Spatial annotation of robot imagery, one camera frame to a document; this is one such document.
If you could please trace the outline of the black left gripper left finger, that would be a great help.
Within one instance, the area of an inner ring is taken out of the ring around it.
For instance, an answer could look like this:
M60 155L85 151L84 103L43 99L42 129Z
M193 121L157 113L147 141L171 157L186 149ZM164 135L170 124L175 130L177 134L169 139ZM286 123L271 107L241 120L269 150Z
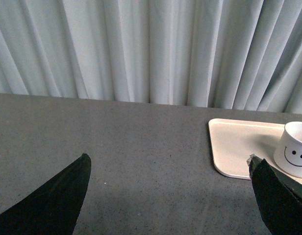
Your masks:
M91 159L82 154L0 214L0 235L71 235L87 192Z

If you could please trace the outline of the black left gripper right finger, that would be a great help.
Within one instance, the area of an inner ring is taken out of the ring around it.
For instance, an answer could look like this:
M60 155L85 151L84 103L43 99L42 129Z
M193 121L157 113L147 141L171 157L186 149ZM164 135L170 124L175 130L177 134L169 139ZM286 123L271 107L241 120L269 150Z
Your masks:
M261 218L273 235L302 235L302 184L251 154L247 160Z

